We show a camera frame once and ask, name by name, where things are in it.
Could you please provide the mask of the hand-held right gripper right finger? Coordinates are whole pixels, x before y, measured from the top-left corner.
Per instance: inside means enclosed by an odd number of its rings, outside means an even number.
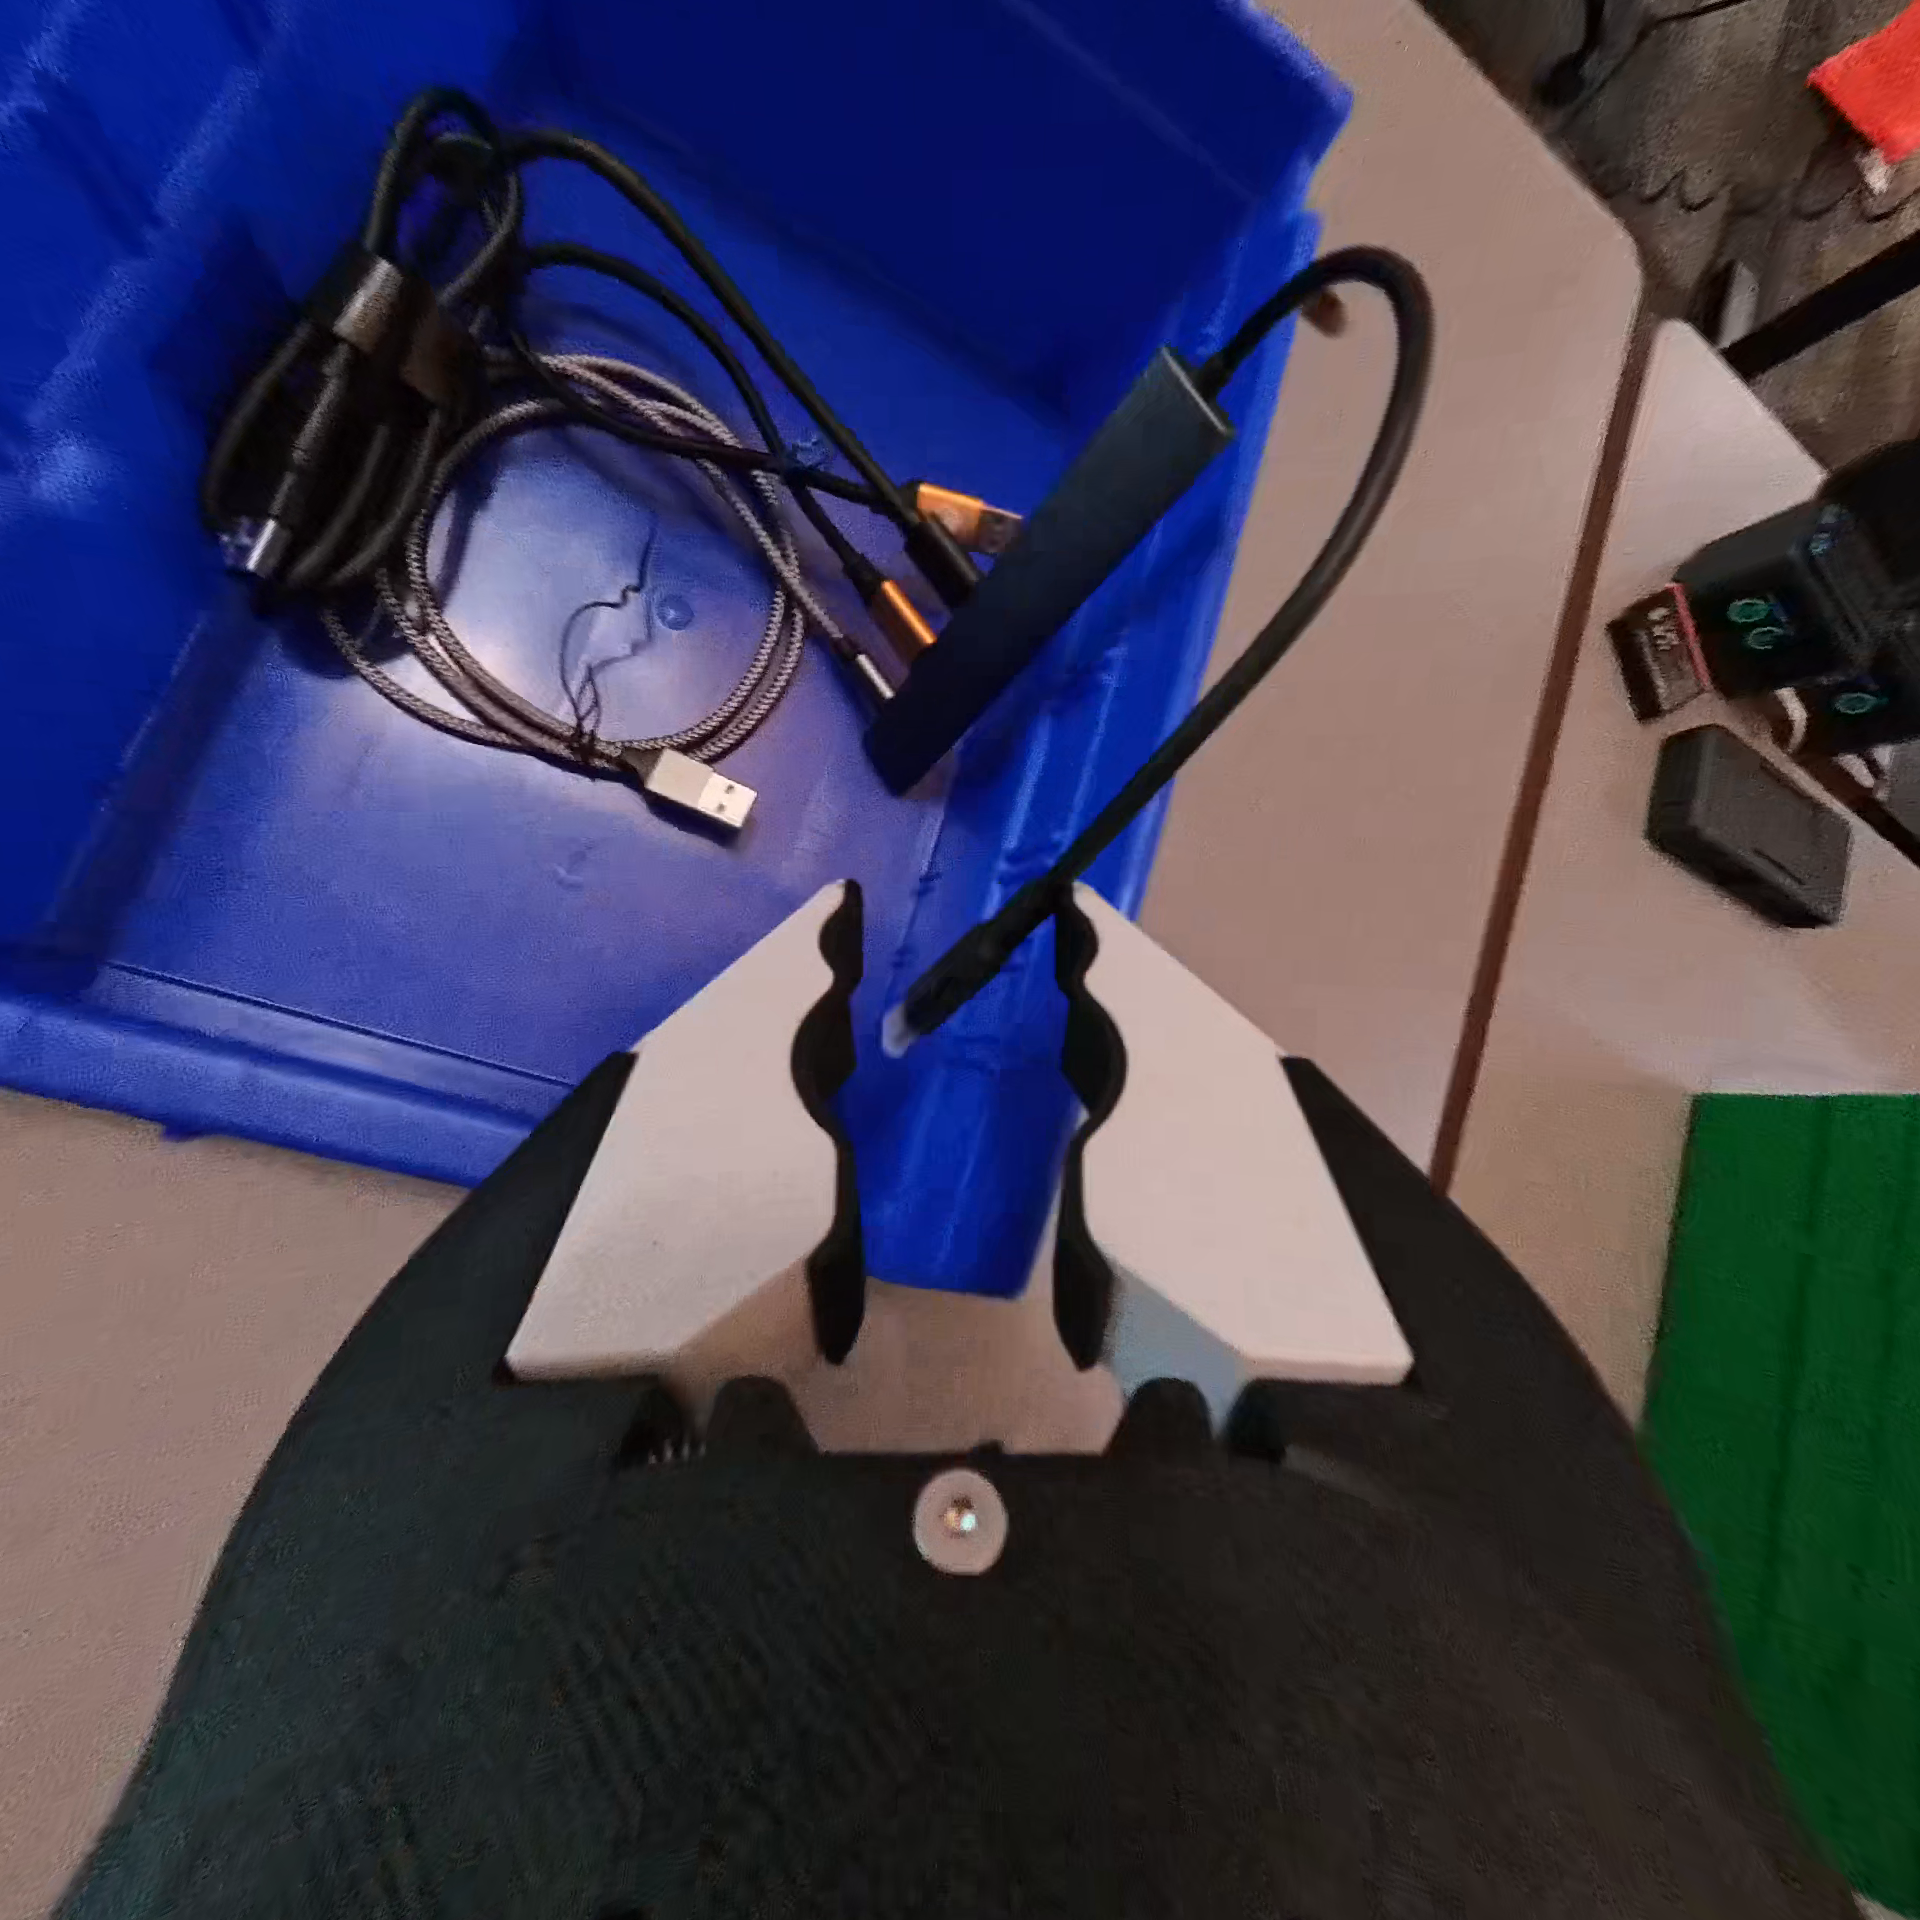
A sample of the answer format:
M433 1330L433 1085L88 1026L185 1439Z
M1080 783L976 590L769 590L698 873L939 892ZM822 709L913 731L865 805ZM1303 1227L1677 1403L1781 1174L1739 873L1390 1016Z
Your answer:
M1056 906L1062 1159L1050 1305L1073 1367L1400 1385L1411 1341L1285 1053L1087 885Z

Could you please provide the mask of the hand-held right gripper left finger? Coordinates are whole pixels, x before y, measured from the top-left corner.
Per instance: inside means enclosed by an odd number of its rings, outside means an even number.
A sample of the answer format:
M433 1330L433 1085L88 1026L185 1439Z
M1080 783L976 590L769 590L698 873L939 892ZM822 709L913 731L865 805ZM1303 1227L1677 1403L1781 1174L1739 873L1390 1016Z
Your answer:
M861 970L861 892L830 882L626 1051L514 1378L781 1378L853 1354L870 1261L841 1088Z

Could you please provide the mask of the black cable silver plug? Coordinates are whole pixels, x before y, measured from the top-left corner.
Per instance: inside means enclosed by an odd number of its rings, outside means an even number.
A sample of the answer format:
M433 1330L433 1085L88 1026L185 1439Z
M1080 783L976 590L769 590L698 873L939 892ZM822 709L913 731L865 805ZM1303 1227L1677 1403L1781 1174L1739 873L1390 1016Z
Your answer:
M819 476L800 467L787 470L773 455L754 455L741 486L754 493L752 516L764 532L769 569L793 616L819 638L853 687L872 702L889 702L895 690L876 652L865 645L870 632L848 626L841 615L853 599L861 599L870 615L879 615L891 590L891 579L853 546L841 524L830 516L812 481Z

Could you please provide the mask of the dark grey USB hub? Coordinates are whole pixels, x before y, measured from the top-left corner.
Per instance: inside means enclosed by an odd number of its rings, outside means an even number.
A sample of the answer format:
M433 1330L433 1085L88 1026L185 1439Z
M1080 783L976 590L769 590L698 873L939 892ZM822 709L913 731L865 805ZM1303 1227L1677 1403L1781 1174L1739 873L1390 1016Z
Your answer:
M1310 302L1339 287L1368 287L1383 299L1395 324L1395 369L1375 442L1333 520L1333 532L1248 650L1139 762L1068 848L902 993L882 1023L882 1049L891 1058L948 1026L1005 970L1031 929L1173 786L1210 735L1303 639L1336 587L1344 585L1400 484L1426 404L1432 297L1419 269L1378 244L1330 251L1289 274L1197 364L1180 359L1175 349L1158 349L1056 493L1040 500L991 571L948 616L937 644L913 659L898 691L879 709L870 727L870 758L882 783L902 793L1011 690L1056 632L1073 620L1084 599L1108 585L1233 442L1233 420L1222 394L1236 369L1253 359L1279 324L1307 315Z

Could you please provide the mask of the blue plastic bin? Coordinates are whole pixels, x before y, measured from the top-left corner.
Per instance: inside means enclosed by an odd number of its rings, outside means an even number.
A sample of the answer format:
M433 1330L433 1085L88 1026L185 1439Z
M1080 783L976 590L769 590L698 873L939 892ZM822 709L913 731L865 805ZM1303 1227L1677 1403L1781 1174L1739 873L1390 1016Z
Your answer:
M326 604L227 569L207 442L439 86L625 156L891 476L1016 516L1310 261L1347 118L1252 4L3 4L3 1088L476 1182L853 878L870 1261L1011 1293L1073 1123L1050 937L902 1058L882 1016L1192 704L1285 330L895 793L764 538L611 436L485 444ZM637 293L538 274L523 324L752 436Z

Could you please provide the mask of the grey desk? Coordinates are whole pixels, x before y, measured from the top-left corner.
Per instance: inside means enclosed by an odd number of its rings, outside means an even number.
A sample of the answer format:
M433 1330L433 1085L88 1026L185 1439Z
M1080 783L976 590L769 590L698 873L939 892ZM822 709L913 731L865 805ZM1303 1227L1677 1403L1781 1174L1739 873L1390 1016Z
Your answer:
M1419 4L1284 15L1359 90L1326 238L1407 251L1444 338L1378 538L1180 779L1143 922L1439 1167L1641 269ZM3 1095L3 1918L84 1857L255 1477L457 1200Z

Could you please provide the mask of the grey table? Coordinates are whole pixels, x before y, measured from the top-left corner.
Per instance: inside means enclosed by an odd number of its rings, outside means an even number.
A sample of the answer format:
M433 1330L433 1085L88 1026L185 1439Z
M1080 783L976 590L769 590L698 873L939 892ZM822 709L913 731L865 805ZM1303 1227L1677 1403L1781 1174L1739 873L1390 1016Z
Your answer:
M1781 929L1647 842L1666 731L1714 722L1808 776L1762 717L1714 697L1638 724L1606 620L1707 538L1808 496L1821 470L1691 325L1663 320L1606 476L1444 1182L1637 1421L1694 1095L1918 1091L1918 869L1858 828L1842 924Z

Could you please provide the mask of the green plastic bin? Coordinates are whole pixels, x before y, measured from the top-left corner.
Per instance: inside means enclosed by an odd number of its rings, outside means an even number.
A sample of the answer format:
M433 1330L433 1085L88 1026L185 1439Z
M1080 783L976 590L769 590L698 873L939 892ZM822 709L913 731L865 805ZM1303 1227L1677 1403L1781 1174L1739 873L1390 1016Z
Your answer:
M1918 1096L1691 1104L1641 1446L1821 1853L1918 1918Z

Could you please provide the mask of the small black box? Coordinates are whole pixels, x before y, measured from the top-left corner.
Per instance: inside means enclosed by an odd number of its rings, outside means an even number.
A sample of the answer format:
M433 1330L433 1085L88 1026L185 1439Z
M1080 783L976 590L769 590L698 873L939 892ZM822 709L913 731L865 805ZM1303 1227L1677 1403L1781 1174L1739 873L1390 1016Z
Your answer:
M1825 929L1844 915L1849 816L1722 724L1663 737L1641 837L1766 924Z

